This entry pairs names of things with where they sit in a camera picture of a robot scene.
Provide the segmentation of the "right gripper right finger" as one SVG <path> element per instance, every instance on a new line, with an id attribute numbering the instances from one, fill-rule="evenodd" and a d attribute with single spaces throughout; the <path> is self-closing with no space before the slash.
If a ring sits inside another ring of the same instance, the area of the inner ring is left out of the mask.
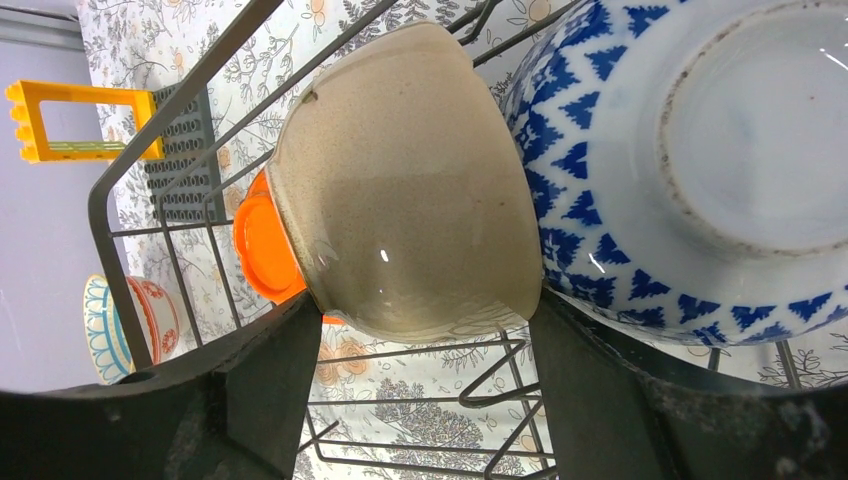
<path id="1" fill-rule="evenodd" d="M 843 479 L 847 389 L 710 371 L 592 320 L 551 291 L 530 320 L 563 479 Z"/>

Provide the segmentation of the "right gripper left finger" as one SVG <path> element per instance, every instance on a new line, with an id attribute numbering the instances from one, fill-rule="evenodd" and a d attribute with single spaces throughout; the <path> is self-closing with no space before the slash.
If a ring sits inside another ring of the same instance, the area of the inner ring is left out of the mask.
<path id="1" fill-rule="evenodd" d="M 5 479 L 289 479 L 321 337 L 306 294 L 110 386 L 1 396 Z"/>

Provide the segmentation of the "yellow sun pattern bowl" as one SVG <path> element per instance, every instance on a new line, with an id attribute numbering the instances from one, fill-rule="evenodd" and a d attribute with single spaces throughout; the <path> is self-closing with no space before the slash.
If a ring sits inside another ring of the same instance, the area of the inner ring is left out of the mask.
<path id="1" fill-rule="evenodd" d="M 84 286 L 83 322 L 90 357 L 101 382 L 111 385 L 135 371 L 107 280 L 91 275 Z"/>

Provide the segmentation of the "beige bowl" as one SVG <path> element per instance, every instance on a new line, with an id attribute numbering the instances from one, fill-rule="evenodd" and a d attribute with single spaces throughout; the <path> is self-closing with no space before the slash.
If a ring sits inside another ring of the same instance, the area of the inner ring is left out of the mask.
<path id="1" fill-rule="evenodd" d="M 444 27 L 399 27 L 316 76 L 265 173 L 309 292 L 352 328 L 429 343 L 536 312 L 541 247 L 519 154 Z"/>

